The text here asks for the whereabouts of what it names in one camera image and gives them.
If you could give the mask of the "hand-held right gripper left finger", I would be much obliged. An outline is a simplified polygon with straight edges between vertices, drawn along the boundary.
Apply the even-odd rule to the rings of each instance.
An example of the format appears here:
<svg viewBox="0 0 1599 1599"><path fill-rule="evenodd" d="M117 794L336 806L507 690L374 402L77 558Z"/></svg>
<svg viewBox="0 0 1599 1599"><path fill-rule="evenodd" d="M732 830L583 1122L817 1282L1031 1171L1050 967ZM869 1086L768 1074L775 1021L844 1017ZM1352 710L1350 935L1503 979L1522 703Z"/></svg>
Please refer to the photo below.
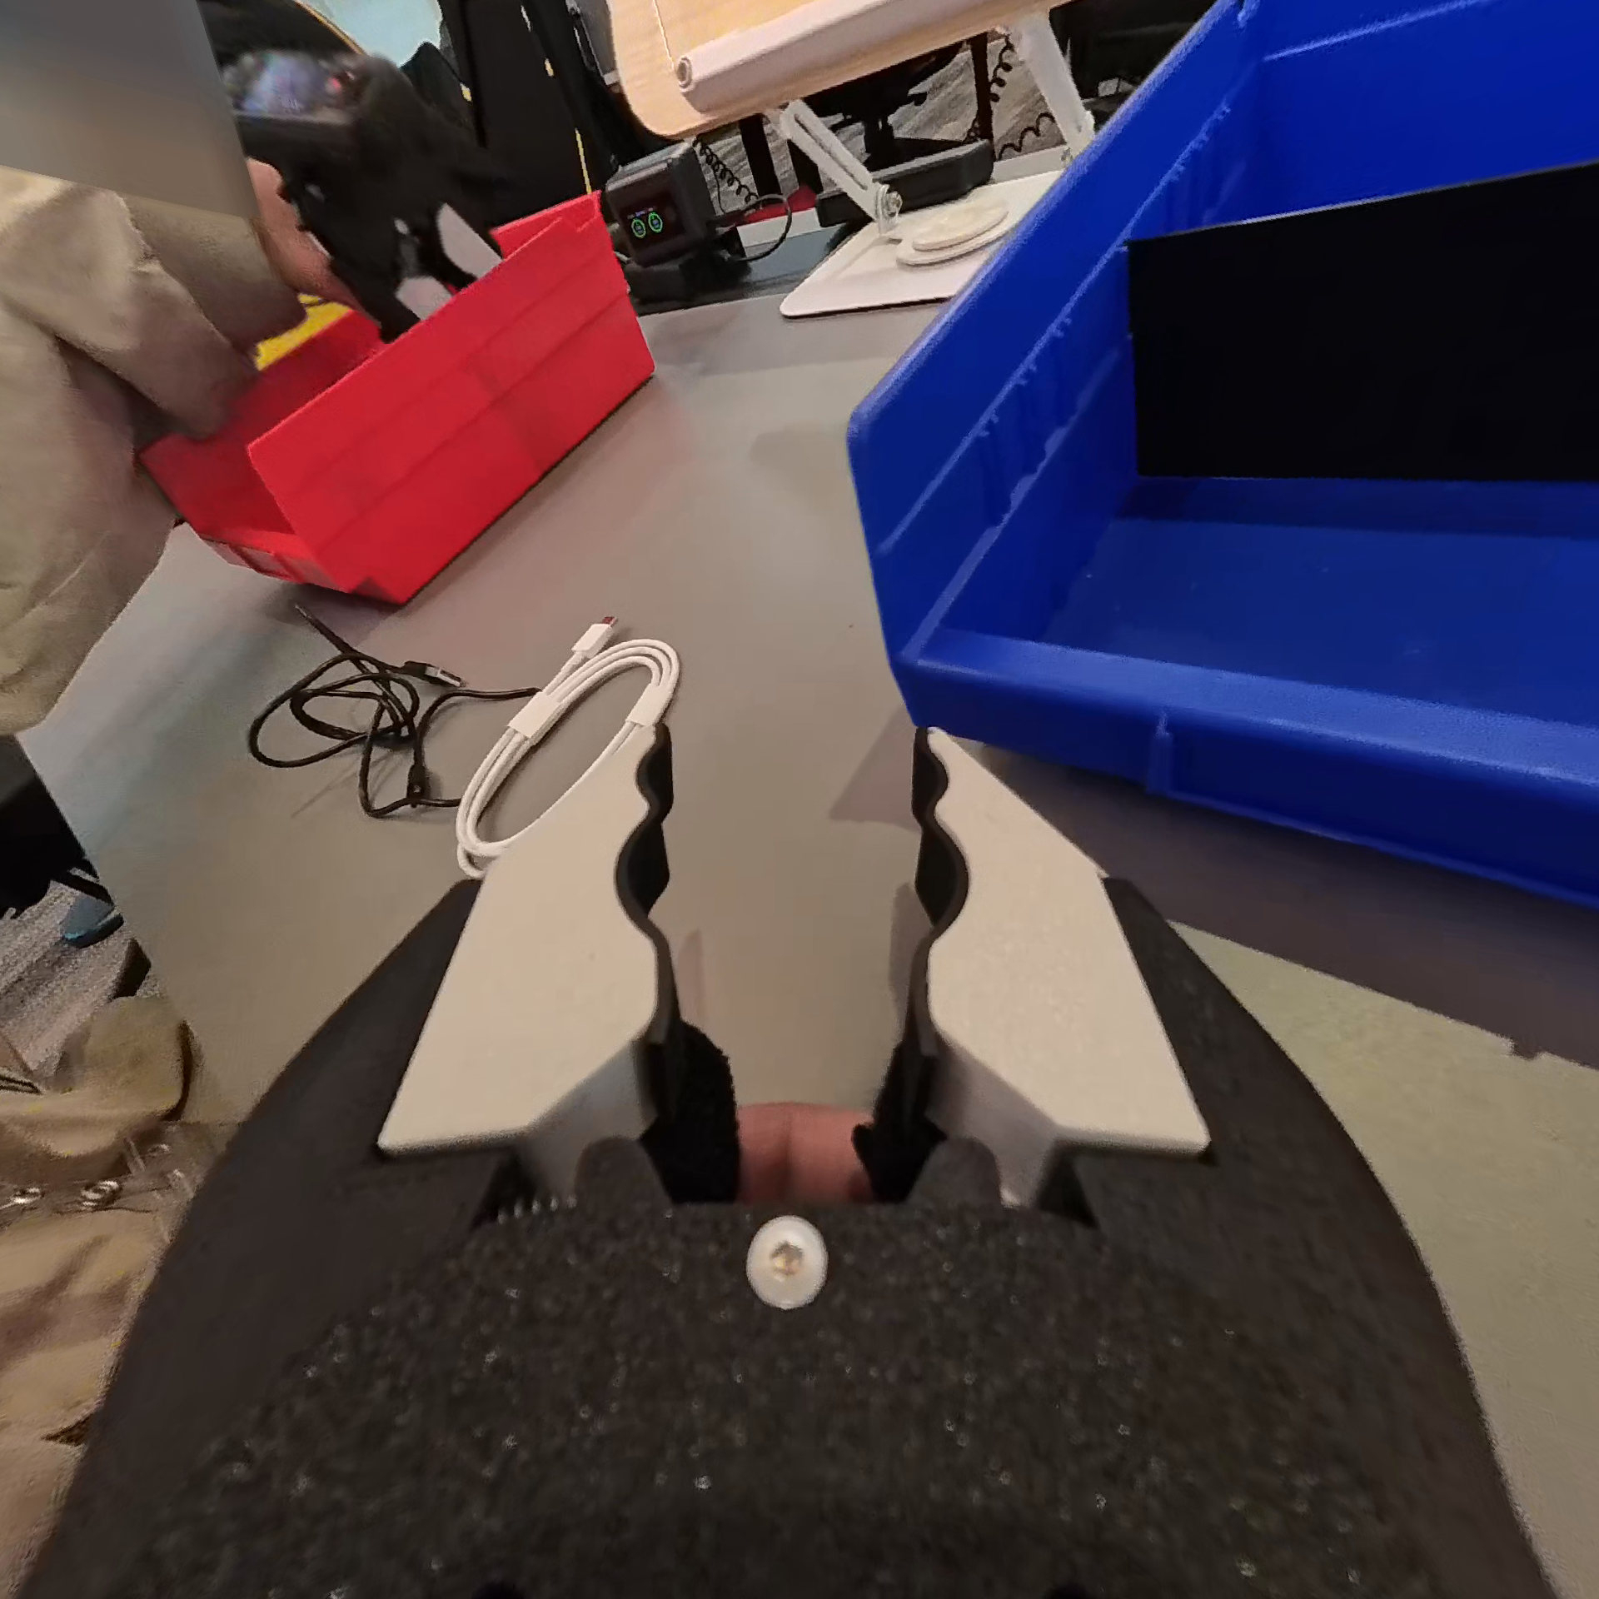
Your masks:
<svg viewBox="0 0 1599 1599"><path fill-rule="evenodd" d="M591 1148L640 1145L676 1204L730 1204L728 1059L680 1007L654 908L671 882L667 726L631 726L477 884L378 1133L389 1158L501 1152L574 1205Z"/></svg>

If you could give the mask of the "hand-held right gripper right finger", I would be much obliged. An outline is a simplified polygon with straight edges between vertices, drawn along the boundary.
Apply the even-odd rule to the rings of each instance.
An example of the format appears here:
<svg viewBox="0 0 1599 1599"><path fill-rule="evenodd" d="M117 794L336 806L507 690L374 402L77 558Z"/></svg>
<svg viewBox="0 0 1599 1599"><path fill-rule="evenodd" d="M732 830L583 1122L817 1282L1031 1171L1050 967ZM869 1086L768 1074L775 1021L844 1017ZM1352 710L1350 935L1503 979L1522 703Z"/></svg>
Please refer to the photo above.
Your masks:
<svg viewBox="0 0 1599 1599"><path fill-rule="evenodd" d="M918 730L913 889L928 920L907 1021L853 1143L873 1196L909 1200L933 1150L989 1150L1038 1207L1067 1160L1194 1160L1211 1133L1112 884L951 733Z"/></svg>

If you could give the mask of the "red plastic bin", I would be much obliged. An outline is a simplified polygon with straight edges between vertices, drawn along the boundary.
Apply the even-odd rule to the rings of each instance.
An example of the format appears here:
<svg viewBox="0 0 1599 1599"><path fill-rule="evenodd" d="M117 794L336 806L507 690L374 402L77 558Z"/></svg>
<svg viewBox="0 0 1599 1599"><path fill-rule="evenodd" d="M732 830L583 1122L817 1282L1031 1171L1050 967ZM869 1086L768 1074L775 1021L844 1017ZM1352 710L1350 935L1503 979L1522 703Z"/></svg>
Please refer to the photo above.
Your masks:
<svg viewBox="0 0 1599 1599"><path fill-rule="evenodd" d="M591 193L496 235L503 263L385 345L360 313L143 467L212 549L402 606L654 375Z"/></svg>

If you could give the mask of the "blue plastic bin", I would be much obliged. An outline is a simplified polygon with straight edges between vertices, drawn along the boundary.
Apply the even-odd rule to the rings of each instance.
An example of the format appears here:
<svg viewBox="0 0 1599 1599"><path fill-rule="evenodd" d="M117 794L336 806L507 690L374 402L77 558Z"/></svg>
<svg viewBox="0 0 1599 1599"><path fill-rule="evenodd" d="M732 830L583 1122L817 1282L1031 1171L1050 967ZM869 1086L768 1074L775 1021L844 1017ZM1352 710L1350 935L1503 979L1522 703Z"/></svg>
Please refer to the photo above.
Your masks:
<svg viewBox="0 0 1599 1599"><path fill-rule="evenodd" d="M907 709L1596 907L1596 484L1147 476L1131 242L1596 164L1596 4L1217 4L865 400Z"/></svg>

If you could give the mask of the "person's left hand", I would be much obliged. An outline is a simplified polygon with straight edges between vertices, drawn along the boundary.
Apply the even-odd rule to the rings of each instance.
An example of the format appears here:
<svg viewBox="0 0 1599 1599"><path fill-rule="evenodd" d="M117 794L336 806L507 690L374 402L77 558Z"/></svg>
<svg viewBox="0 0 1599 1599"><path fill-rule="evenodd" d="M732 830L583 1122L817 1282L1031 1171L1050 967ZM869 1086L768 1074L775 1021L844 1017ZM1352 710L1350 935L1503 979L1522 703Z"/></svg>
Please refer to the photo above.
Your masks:
<svg viewBox="0 0 1599 1599"><path fill-rule="evenodd" d="M282 282L301 297L360 311L355 292L336 275L328 250L305 229L273 166L246 160L256 198L256 237Z"/></svg>

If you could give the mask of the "black device green display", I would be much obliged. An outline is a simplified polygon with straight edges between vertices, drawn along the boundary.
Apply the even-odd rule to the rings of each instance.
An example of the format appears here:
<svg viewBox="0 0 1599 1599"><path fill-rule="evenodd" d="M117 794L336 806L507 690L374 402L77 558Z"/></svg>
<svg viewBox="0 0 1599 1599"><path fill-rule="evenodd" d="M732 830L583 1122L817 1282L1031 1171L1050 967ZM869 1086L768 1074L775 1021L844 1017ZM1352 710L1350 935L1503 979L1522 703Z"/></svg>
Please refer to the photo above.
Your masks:
<svg viewBox="0 0 1599 1599"><path fill-rule="evenodd" d="M741 197L730 204L711 189L695 145L619 168L604 189L602 212L640 313L692 307L753 276L739 233L749 204Z"/></svg>

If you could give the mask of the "wooden laptop stand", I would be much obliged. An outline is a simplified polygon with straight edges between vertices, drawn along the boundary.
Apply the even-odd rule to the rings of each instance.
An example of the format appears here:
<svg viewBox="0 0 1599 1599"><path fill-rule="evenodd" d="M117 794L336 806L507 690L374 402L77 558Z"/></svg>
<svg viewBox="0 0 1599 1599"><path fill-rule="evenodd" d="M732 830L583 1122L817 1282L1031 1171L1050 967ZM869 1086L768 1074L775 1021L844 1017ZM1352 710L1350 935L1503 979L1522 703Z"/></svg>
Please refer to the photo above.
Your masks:
<svg viewBox="0 0 1599 1599"><path fill-rule="evenodd" d="M821 122L812 98L932 50L1004 29L1065 138L1069 166L1093 141L1050 4L1032 2L616 2L614 59L636 118L694 138L770 115L857 206L853 233L779 307L787 318L941 305L1044 200L1051 179L989 183L903 214L901 200Z"/></svg>

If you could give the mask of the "black power brick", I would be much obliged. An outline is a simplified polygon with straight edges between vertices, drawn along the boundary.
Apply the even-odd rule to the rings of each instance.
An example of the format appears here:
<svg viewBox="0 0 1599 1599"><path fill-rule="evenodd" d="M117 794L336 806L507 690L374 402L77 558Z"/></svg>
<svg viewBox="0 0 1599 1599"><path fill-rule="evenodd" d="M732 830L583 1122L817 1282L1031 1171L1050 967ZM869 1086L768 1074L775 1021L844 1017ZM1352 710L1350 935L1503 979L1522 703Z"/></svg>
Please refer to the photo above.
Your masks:
<svg viewBox="0 0 1599 1599"><path fill-rule="evenodd" d="M913 160L869 170L876 185L899 195L901 216L956 202L992 179L994 145L987 139L964 147L924 141L918 149L920 155ZM831 187L817 197L814 214L821 229L859 229L867 223L867 212L838 187Z"/></svg>

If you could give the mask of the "black bin divider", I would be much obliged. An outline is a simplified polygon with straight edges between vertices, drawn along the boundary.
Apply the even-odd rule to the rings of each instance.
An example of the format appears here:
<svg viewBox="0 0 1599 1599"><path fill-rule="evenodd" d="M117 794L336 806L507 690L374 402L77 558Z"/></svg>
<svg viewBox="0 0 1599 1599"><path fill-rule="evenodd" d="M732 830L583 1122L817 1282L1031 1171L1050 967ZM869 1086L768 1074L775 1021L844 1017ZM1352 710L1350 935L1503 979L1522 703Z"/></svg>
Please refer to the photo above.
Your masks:
<svg viewBox="0 0 1599 1599"><path fill-rule="evenodd" d="M1592 486L1598 166L1131 242L1147 476Z"/></svg>

